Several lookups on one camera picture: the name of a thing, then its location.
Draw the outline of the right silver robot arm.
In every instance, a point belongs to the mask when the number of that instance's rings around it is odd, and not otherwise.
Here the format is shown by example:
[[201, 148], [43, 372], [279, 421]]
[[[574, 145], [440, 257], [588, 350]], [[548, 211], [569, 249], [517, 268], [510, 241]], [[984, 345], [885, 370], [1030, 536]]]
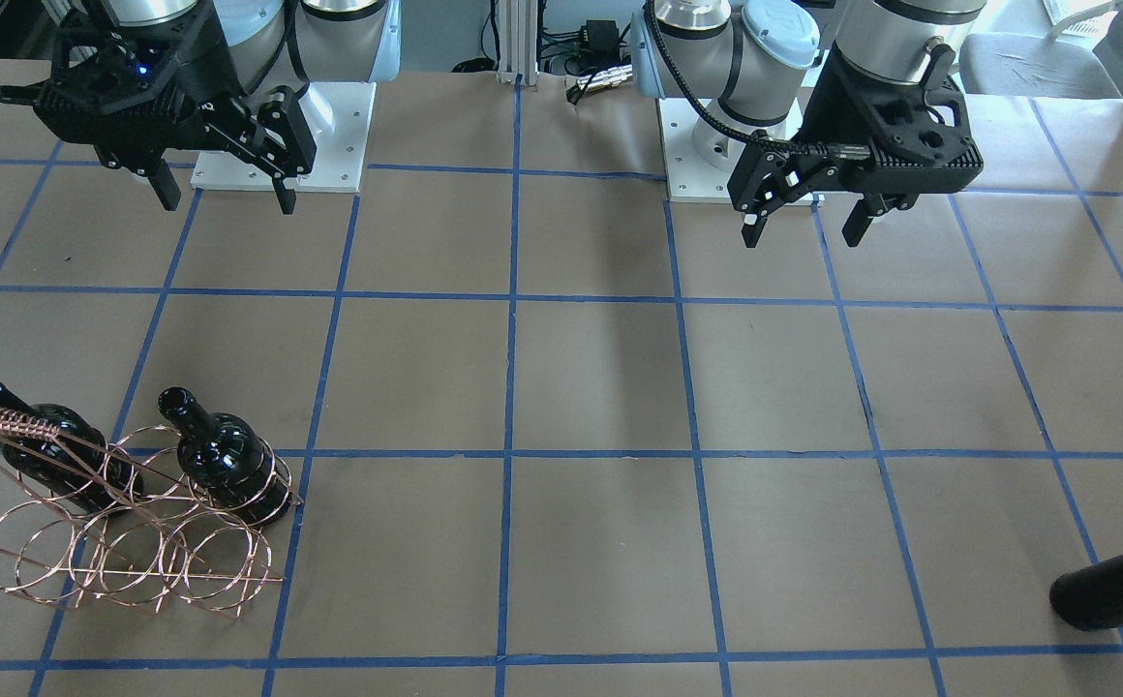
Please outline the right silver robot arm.
[[401, 71], [398, 1], [75, 1], [31, 109], [176, 210], [191, 184], [357, 194], [376, 88]]

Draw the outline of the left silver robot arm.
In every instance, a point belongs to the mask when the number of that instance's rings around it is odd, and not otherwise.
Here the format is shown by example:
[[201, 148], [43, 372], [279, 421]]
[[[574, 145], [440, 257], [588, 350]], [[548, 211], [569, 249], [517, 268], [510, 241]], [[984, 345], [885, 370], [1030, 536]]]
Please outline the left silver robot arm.
[[949, 195], [984, 168], [952, 68], [982, 1], [853, 1], [828, 54], [793, 1], [646, 1], [628, 22], [638, 89], [683, 99], [730, 164], [725, 195], [759, 244], [780, 207], [858, 195], [844, 242], [875, 218]]

